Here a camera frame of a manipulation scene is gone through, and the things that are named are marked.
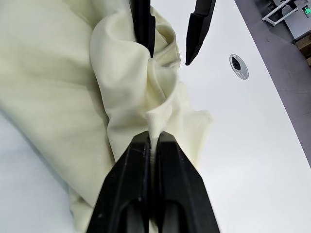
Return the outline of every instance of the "white table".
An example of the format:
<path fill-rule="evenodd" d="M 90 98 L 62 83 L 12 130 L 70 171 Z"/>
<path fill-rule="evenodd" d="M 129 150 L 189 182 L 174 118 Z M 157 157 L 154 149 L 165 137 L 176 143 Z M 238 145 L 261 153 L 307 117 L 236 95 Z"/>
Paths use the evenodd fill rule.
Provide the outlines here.
<path fill-rule="evenodd" d="M 195 0 L 152 4 L 175 28 L 184 63 Z M 231 69 L 232 53 L 248 80 Z M 204 45 L 180 76 L 195 108 L 214 118 L 199 171 L 222 233 L 309 233 L 311 170 L 234 0 L 217 0 Z M 0 128 L 0 232 L 73 232 L 64 184 L 2 117 Z"/>
<path fill-rule="evenodd" d="M 185 61 L 195 0 L 153 4 Z M 247 80 L 231 69 L 233 53 L 247 64 Z M 204 45 L 180 76 L 195 108 L 214 118 L 199 171 L 222 233 L 311 232 L 311 169 L 234 0 L 216 1 Z"/>

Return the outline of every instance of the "cloth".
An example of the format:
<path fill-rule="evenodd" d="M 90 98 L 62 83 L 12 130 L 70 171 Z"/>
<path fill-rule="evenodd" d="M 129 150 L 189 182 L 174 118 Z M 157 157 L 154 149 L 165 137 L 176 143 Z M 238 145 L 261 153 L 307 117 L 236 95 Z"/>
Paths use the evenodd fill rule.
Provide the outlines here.
<path fill-rule="evenodd" d="M 127 0 L 1 0 L 0 108 L 68 183 L 85 232 L 103 180 L 133 136 L 173 134 L 196 164 L 211 122 L 182 83 L 175 34 L 156 11 L 155 54 Z"/>

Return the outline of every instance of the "cream cloth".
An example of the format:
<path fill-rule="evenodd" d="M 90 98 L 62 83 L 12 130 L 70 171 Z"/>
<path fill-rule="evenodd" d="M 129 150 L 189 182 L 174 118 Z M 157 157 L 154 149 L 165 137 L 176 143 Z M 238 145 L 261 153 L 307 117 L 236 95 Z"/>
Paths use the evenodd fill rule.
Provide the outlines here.
<path fill-rule="evenodd" d="M 0 107 L 69 184 L 79 232 L 134 135 L 155 148 L 165 130 L 194 164 L 204 142 L 210 117 L 191 108 L 175 34 L 153 14 L 151 59 L 127 0 L 0 0 Z"/>

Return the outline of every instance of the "pale yellow fabric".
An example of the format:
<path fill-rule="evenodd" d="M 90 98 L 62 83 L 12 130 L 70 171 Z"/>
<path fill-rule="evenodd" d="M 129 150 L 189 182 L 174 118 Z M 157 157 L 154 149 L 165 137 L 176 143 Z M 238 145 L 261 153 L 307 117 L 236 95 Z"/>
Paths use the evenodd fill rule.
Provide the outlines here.
<path fill-rule="evenodd" d="M 0 6 L 0 107 L 69 184 L 79 232 L 134 135 L 149 130 L 155 148 L 172 133 L 196 162 L 210 118 L 190 107 L 175 34 L 160 15 L 151 59 L 135 42 L 127 0 Z"/>

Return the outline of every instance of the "fabric fold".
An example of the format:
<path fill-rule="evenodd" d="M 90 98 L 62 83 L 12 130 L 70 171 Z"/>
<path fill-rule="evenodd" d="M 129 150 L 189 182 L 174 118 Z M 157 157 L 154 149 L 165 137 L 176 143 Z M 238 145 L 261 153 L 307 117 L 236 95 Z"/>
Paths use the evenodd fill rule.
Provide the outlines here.
<path fill-rule="evenodd" d="M 151 58 L 128 0 L 2 2 L 0 108 L 68 183 L 78 232 L 136 134 L 148 130 L 154 150 L 167 131 L 196 164 L 211 119 L 192 109 L 175 33 L 154 9 Z"/>

